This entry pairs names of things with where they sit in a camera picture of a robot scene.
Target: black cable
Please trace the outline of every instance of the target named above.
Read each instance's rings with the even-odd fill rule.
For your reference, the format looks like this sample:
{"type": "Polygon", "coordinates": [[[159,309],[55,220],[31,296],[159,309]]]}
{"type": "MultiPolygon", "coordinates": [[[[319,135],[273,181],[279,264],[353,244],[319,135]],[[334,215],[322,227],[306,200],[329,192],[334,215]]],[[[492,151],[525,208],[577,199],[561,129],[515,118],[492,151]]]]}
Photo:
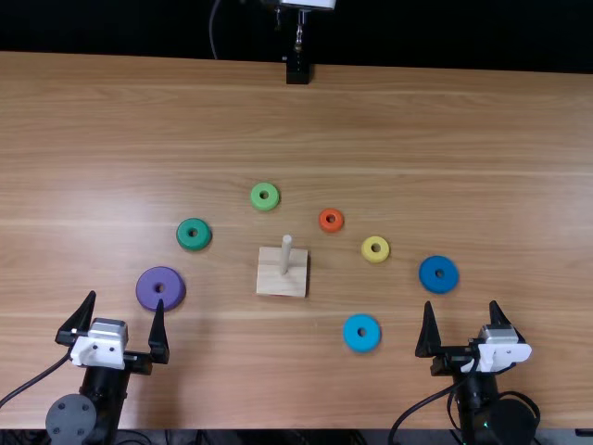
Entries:
{"type": "Polygon", "coordinates": [[[14,432],[14,430],[9,429],[8,435],[9,435],[9,437],[11,437],[11,440],[13,440],[13,443],[17,443],[18,445],[24,445],[24,443],[22,442],[22,431],[20,431],[20,437],[19,437],[19,436],[17,436],[17,433],[14,432]]]}
{"type": "Polygon", "coordinates": [[[214,60],[217,60],[219,57],[216,54],[216,47],[214,46],[214,17],[216,16],[216,11],[219,9],[219,5],[221,4],[221,0],[214,0],[214,5],[212,5],[212,9],[210,10],[210,18],[208,19],[208,38],[210,39],[210,49],[212,50],[212,56],[214,60]]]}
{"type": "Polygon", "coordinates": [[[404,420],[406,420],[411,414],[420,410],[423,406],[426,406],[430,402],[436,401],[436,400],[440,399],[441,397],[446,396],[447,394],[449,394],[449,392],[456,390],[461,385],[464,385],[465,382],[467,382],[467,380],[475,373],[475,370],[478,367],[478,363],[479,363],[479,360],[474,357],[473,365],[472,365],[472,368],[470,369],[470,372],[467,373],[467,375],[462,380],[460,380],[457,383],[454,383],[450,387],[446,387],[445,389],[438,391],[436,394],[433,394],[432,396],[428,396],[426,399],[419,401],[415,405],[409,407],[404,413],[402,413],[402,415],[396,420],[396,422],[391,427],[391,430],[389,431],[389,436],[387,438],[387,445],[395,445],[396,444],[396,442],[394,442],[393,439],[396,436],[397,429],[404,422],[404,420]]]}
{"type": "Polygon", "coordinates": [[[461,428],[459,428],[457,426],[457,424],[455,423],[455,419],[453,419],[453,415],[451,414],[451,403],[453,402],[453,398],[455,397],[455,394],[457,394],[457,391],[451,391],[448,394],[448,397],[447,397],[447,414],[448,414],[448,420],[451,421],[451,424],[453,425],[453,427],[457,431],[461,431],[461,428]]]}
{"type": "Polygon", "coordinates": [[[448,432],[451,433],[451,437],[453,437],[455,439],[455,441],[457,443],[459,443],[459,445],[463,445],[463,442],[461,442],[461,439],[457,437],[457,434],[455,434],[455,431],[450,429],[448,432]]]}
{"type": "Polygon", "coordinates": [[[367,440],[362,436],[362,433],[357,429],[354,430],[354,437],[359,445],[367,445],[367,440]]]}
{"type": "Polygon", "coordinates": [[[68,350],[68,352],[66,352],[66,355],[64,357],[62,357],[57,362],[52,364],[49,368],[47,368],[45,371],[40,373],[38,376],[32,378],[27,383],[22,384],[17,389],[15,389],[14,391],[12,391],[8,395],[6,395],[6,397],[4,397],[3,399],[0,400],[0,409],[2,409],[2,407],[4,405],[6,405],[9,401],[11,401],[15,397],[17,397],[25,389],[32,387],[34,384],[38,383],[39,381],[46,378],[48,375],[52,374],[57,368],[59,368],[62,364],[67,362],[69,357],[70,357],[70,350],[68,350]]]}
{"type": "Polygon", "coordinates": [[[142,439],[146,440],[146,442],[148,442],[148,445],[152,445],[152,440],[150,440],[149,436],[141,433],[140,431],[136,431],[135,429],[121,429],[120,433],[135,434],[137,436],[140,436],[142,439]]]}

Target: plastic ring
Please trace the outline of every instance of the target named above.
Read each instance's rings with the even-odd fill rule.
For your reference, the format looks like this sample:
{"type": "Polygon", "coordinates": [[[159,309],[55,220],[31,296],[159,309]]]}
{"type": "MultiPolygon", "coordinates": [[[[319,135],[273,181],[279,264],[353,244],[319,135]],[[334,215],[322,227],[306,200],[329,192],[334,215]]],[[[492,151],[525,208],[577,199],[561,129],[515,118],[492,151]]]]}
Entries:
{"type": "Polygon", "coordinates": [[[418,275],[424,288],[435,294],[446,294],[460,281],[460,273],[455,263],[438,255],[424,260],[418,275]]]}
{"type": "Polygon", "coordinates": [[[340,210],[325,209],[319,214],[319,226],[325,232],[337,232],[344,225],[344,215],[340,210]]]}
{"type": "Polygon", "coordinates": [[[371,236],[362,243],[362,256],[369,262],[383,262],[389,256],[389,245],[380,236],[371,236]]]}
{"type": "Polygon", "coordinates": [[[162,299],[164,310],[168,311],[183,301],[185,283],[170,267],[153,267],[138,278],[136,297],[140,304],[150,311],[156,311],[158,301],[162,299]]]}
{"type": "Polygon", "coordinates": [[[344,323],[342,330],[344,341],[356,352],[374,350],[381,341],[381,328],[370,315],[358,313],[344,323]]]}
{"type": "Polygon", "coordinates": [[[257,210],[269,211],[278,205],[280,193],[270,183],[259,183],[251,189],[251,205],[257,210]]]}
{"type": "Polygon", "coordinates": [[[212,239],[212,232],[208,225],[197,218],[183,221],[177,227],[177,242],[187,250],[201,250],[212,239]]]}

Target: black background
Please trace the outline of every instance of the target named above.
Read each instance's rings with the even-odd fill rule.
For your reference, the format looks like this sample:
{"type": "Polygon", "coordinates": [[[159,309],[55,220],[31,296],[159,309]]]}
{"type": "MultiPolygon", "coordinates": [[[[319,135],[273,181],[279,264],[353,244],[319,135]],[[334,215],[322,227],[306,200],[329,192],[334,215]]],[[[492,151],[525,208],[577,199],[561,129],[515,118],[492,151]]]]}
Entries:
{"type": "MultiPolygon", "coordinates": [[[[4,0],[0,49],[211,58],[212,0],[4,0]]],[[[220,58],[279,61],[294,41],[259,0],[221,0],[220,58]]],[[[586,0],[337,0],[309,14],[316,63],[501,70],[593,70],[586,0]]]]}

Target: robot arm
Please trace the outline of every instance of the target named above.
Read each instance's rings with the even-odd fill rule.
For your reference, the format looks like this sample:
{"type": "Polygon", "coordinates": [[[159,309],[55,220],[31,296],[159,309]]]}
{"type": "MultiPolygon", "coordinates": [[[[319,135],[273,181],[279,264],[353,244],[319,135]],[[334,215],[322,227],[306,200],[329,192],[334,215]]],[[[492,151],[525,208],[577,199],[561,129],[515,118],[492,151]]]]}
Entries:
{"type": "Polygon", "coordinates": [[[96,318],[95,292],[59,328],[56,343],[70,350],[72,363],[85,367],[79,394],[57,400],[45,418],[54,445],[110,445],[120,422],[131,374],[150,375],[152,364],[169,362],[163,301],[157,306],[148,345],[150,352],[125,350],[128,325],[96,318]]]}

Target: dark green ring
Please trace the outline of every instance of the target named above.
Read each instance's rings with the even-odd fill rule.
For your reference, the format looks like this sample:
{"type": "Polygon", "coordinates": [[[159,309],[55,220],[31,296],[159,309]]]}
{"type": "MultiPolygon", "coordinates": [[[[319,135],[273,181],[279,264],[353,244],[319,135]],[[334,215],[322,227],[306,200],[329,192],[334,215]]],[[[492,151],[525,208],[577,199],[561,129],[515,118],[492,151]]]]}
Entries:
{"type": "Polygon", "coordinates": [[[201,250],[212,239],[212,232],[208,225],[197,218],[183,221],[177,227],[177,242],[187,250],[201,250]]]}

